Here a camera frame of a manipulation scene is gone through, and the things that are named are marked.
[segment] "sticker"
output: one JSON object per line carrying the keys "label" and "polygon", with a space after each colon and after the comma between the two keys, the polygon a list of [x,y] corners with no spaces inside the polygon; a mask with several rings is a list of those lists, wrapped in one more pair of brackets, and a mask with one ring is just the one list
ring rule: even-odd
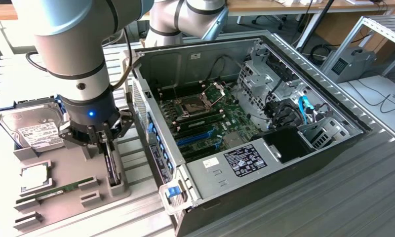
{"label": "sticker", "polygon": [[193,124],[190,124],[188,127],[194,127],[194,126],[197,126],[197,125],[200,125],[200,124],[204,124],[204,121],[200,121],[200,122],[197,122],[197,123],[193,123]]}
{"label": "sticker", "polygon": [[200,53],[194,53],[190,55],[190,59],[198,59],[200,58]]}
{"label": "sticker", "polygon": [[209,168],[210,166],[214,166],[216,164],[218,164],[216,157],[202,161],[204,168]]}
{"label": "sticker", "polygon": [[33,149],[62,142],[53,122],[19,128],[18,132]]}
{"label": "sticker", "polygon": [[236,176],[242,177],[266,166],[252,144],[224,154]]}

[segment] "motherboard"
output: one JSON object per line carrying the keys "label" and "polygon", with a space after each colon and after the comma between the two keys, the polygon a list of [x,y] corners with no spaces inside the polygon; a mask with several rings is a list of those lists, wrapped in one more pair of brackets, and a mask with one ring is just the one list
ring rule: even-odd
{"label": "motherboard", "polygon": [[260,132],[226,84],[201,83],[200,92],[185,96],[192,89],[174,90],[174,98],[160,96],[158,108],[186,162],[246,143]]}

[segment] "blue ram slot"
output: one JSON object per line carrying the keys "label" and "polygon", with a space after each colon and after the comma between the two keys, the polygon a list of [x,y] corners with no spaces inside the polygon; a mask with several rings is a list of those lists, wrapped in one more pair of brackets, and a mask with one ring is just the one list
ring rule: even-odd
{"label": "blue ram slot", "polygon": [[177,146],[182,146],[182,145],[186,145],[186,144],[189,144],[189,143],[192,143],[194,141],[209,138],[212,136],[213,131],[214,131],[214,128],[210,131],[205,132],[205,133],[201,133],[201,134],[198,134],[198,135],[196,135],[193,137],[188,137],[188,138],[177,141]]}

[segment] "hard drive label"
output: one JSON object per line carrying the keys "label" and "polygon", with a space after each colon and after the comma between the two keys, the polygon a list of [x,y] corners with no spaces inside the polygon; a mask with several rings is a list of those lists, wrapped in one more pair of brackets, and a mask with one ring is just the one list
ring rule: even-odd
{"label": "hard drive label", "polygon": [[53,122],[17,129],[19,135],[33,149],[62,142]]}
{"label": "hard drive label", "polygon": [[266,166],[252,144],[224,153],[228,164],[238,177],[248,175]]}

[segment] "hard drive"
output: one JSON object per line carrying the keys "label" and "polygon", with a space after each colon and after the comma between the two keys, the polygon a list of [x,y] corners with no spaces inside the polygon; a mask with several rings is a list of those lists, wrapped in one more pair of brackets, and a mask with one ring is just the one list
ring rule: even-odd
{"label": "hard drive", "polygon": [[53,98],[17,103],[0,109],[0,125],[18,148],[31,147],[35,152],[63,146],[57,126],[62,122],[59,104]]}

